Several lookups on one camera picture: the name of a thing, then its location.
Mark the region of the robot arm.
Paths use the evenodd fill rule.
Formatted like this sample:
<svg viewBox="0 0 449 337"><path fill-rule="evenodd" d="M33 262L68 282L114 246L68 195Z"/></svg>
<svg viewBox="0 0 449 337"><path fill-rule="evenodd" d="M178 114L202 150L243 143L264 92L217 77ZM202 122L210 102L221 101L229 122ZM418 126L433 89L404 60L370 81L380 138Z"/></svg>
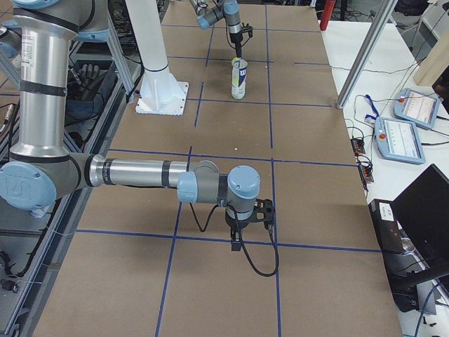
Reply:
<svg viewBox="0 0 449 337"><path fill-rule="evenodd" d="M120 160L74 153L63 146L69 45L109 37L106 1L15 1L22 30L20 125L11 159L1 168L1 196L32 211L85 187L174 189L180 201L225 209L232 249L245 249L250 223L274 228L274 207L258 197L260 176L249 166L220 173L210 161Z"/></svg>
<svg viewBox="0 0 449 337"><path fill-rule="evenodd" d="M221 19L225 20L229 45L235 50L236 57L242 58L242 48L253 37L253 27L241 21L238 1L218 1L212 8L205 1L189 2L201 29L208 29Z"/></svg>

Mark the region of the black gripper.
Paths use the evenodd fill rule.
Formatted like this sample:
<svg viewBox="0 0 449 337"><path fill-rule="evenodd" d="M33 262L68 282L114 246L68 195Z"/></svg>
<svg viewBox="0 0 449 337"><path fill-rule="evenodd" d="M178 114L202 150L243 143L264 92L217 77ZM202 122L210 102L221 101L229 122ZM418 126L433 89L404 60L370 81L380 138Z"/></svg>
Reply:
<svg viewBox="0 0 449 337"><path fill-rule="evenodd" d="M242 46L253 37L253 26L249 23L227 25L230 46L234 48L237 58L242 58Z"/></svg>
<svg viewBox="0 0 449 337"><path fill-rule="evenodd" d="M242 213L237 213L237 219L230 207L226 208L225 221L230 226L231 232L231 250L241 251L242 249L242 230L251 223L264 223L266 230L272 230L274 227L274 205L270 199L256 199L253 210L245 219Z"/></svg>

